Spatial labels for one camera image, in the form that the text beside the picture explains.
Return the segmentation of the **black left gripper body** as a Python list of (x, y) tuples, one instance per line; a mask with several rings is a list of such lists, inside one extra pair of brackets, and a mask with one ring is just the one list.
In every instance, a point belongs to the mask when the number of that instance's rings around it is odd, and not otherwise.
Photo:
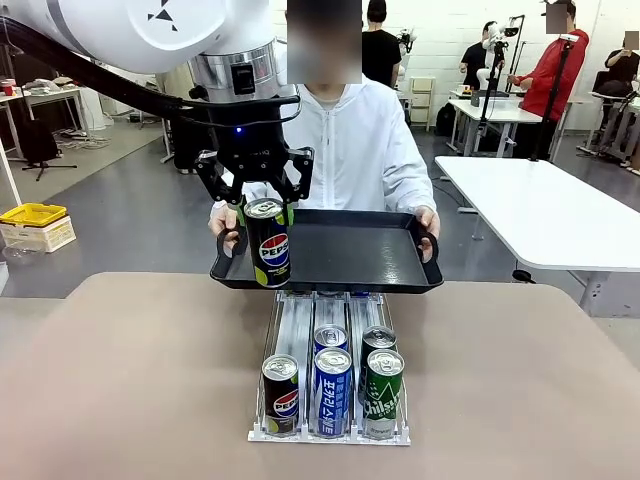
[(245, 155), (248, 181), (272, 183), (276, 161), (288, 148), (282, 129), (283, 105), (284, 101), (247, 101), (211, 104), (208, 109), (217, 151)]

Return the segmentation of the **black Pepsi can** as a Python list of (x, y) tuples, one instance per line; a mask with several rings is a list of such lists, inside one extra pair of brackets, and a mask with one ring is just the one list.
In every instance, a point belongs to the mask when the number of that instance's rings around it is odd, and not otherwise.
[(287, 354), (274, 354), (262, 365), (266, 432), (273, 436), (296, 433), (299, 416), (298, 363)]
[(271, 289), (285, 285), (290, 278), (290, 256), (282, 202), (253, 200), (244, 206), (244, 219), (256, 281)]

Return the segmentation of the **black serving tray with handles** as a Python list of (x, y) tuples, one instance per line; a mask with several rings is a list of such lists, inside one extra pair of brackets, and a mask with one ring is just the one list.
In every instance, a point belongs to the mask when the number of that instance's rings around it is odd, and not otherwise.
[[(217, 241), (212, 279), (234, 289), (263, 289), (255, 277), (247, 228), (230, 254)], [(443, 284), (437, 263), (420, 249), (436, 243), (412, 214), (368, 211), (296, 210), (287, 226), (289, 281), (275, 289), (349, 293), (422, 294)]]

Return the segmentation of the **green Chilsung cider can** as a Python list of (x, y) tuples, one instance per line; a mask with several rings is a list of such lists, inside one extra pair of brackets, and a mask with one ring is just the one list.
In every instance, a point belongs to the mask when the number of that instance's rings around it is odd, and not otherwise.
[(388, 439), (394, 434), (404, 359), (391, 349), (377, 349), (367, 358), (363, 406), (363, 434)]
[(365, 400), (366, 375), (368, 369), (368, 356), (375, 350), (397, 350), (397, 338), (395, 332), (382, 325), (367, 327), (362, 334), (360, 343), (360, 372), (358, 383), (358, 400), (361, 405)]

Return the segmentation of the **person's left forearm white sleeve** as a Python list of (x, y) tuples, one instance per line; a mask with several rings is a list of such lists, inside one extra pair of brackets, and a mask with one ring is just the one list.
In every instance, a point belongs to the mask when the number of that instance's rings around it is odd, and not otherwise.
[(415, 215), (422, 215), (427, 210), (437, 212), (432, 181), (426, 169), (400, 181), (395, 210)]

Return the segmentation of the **person in black t-shirt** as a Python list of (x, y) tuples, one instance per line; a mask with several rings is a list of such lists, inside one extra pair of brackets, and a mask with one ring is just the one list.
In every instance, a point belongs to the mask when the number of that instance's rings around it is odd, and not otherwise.
[(362, 72), (370, 80), (394, 89), (402, 60), (398, 39), (383, 29), (386, 0), (369, 0), (368, 28), (362, 33)]

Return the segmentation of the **background person in black shirt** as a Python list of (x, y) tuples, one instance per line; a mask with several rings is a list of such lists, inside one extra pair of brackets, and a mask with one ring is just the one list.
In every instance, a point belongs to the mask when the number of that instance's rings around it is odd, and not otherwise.
[[(487, 70), (489, 72), (491, 69), (494, 57), (492, 53), (487, 52), (484, 43), (490, 38), (491, 29), (495, 25), (495, 21), (490, 21), (485, 24), (481, 40), (469, 46), (460, 61), (459, 70), (465, 74), (463, 84), (469, 86), (473, 91), (479, 91), (481, 89), (481, 79), (478, 77), (478, 72), (480, 70)], [(488, 77), (488, 72), (483, 73), (482, 77)]]

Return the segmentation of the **person in red hoodie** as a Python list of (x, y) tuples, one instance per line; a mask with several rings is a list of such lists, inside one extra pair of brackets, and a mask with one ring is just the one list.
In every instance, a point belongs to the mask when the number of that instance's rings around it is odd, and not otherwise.
[(536, 67), (526, 75), (510, 75), (507, 82), (525, 92), (520, 108), (538, 115), (542, 121), (525, 124), (517, 128), (513, 156), (546, 160), (562, 115), (565, 111), (574, 84), (584, 63), (589, 36), (576, 27), (576, 5), (573, 0), (556, 0), (549, 5), (554, 12), (548, 18), (564, 15), (564, 34), (574, 37), (572, 41), (562, 37), (550, 43)]

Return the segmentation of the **seated person in black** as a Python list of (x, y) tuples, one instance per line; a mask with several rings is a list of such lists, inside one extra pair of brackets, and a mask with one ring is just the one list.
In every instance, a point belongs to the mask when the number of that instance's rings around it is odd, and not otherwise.
[(597, 74), (593, 91), (610, 97), (625, 97), (633, 90), (640, 72), (640, 31), (626, 31), (622, 47), (605, 60), (605, 70)]

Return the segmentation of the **person's left hand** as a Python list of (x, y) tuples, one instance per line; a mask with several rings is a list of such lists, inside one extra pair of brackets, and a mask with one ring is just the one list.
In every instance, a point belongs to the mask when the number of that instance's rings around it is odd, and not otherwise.
[(436, 239), (440, 236), (441, 222), (438, 214), (428, 206), (420, 206), (415, 210), (419, 223)]

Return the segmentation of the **black bag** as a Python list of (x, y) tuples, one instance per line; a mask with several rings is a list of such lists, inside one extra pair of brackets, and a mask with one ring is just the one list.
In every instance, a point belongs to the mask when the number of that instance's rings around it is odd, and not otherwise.
[(438, 136), (451, 136), (454, 131), (456, 109), (450, 104), (444, 104), (436, 117), (436, 134)]

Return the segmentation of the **black box on tripod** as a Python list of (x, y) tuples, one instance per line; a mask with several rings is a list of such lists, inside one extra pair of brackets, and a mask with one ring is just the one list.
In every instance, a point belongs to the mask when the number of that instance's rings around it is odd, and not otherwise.
[(25, 121), (19, 130), (19, 141), (25, 167), (23, 171), (37, 170), (36, 182), (39, 182), (47, 169), (71, 168), (76, 165), (51, 165), (50, 162), (63, 156), (54, 136), (40, 120)]

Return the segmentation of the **white background desk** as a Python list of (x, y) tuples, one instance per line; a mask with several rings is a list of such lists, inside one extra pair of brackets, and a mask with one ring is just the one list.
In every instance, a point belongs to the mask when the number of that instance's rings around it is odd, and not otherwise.
[[(447, 103), (456, 109), (454, 131), (447, 142), (447, 147), (464, 157), (471, 157), (479, 153), (477, 132), (481, 118), (482, 107), (476, 107), (470, 100), (449, 99)], [(540, 124), (539, 115), (521, 109), (515, 102), (495, 99), (494, 108), (489, 117), (488, 127), (497, 124), (500, 134), (499, 144), (495, 156), (502, 158), (514, 145), (513, 136), (520, 125)]]

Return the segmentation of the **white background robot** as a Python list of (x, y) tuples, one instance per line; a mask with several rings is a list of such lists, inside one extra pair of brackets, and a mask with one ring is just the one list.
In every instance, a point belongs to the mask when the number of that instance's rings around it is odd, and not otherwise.
[(485, 51), (485, 66), (476, 73), (481, 91), (497, 88), (505, 64), (505, 53), (509, 48), (507, 39), (520, 34), (523, 19), (524, 17), (520, 15), (510, 17), (503, 24), (495, 21), (489, 23), (487, 38), (481, 42)]

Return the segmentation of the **tall black tripod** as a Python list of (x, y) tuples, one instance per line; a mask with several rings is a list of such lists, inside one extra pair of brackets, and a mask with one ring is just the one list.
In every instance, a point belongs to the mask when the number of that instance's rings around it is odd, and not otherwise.
[(539, 160), (539, 155), (542, 151), (542, 143), (545, 137), (546, 126), (549, 123), (549, 120), (551, 117), (553, 104), (555, 103), (555, 100), (558, 94), (563, 71), (564, 71), (567, 59), (569, 57), (569, 53), (573, 48), (573, 44), (577, 41), (577, 38), (574, 35), (561, 34), (559, 37), (559, 40), (562, 42), (560, 60), (558, 63), (558, 67), (556, 69), (552, 87), (549, 92), (549, 97), (545, 107), (544, 115), (542, 117), (542, 122), (540, 124), (540, 130), (539, 130), (538, 138), (536, 140), (535, 149), (532, 152), (531, 156), (529, 157), (529, 160), (531, 162), (537, 162)]

